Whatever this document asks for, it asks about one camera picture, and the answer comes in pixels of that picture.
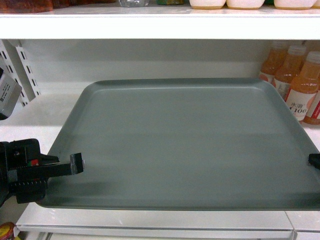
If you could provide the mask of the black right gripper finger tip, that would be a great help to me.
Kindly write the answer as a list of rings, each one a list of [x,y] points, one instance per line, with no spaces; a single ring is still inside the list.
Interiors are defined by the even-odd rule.
[[[313,167],[315,167],[316,169],[320,169],[320,154],[319,153],[309,154],[308,163]]]

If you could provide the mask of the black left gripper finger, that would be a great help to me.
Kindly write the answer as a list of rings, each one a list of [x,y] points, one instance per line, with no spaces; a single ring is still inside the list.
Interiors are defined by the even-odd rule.
[[[40,160],[39,160],[40,165],[53,165],[58,163],[59,163],[59,158],[57,156],[46,155],[42,153],[40,154]]]
[[[81,153],[71,154],[68,162],[37,165],[37,177],[42,179],[77,175],[84,171],[84,161]]]

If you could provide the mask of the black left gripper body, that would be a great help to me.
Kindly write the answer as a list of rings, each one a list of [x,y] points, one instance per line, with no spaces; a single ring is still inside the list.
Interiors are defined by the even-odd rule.
[[[44,199],[47,179],[32,173],[41,165],[39,141],[35,138],[0,143],[0,203],[12,196],[18,204]]]

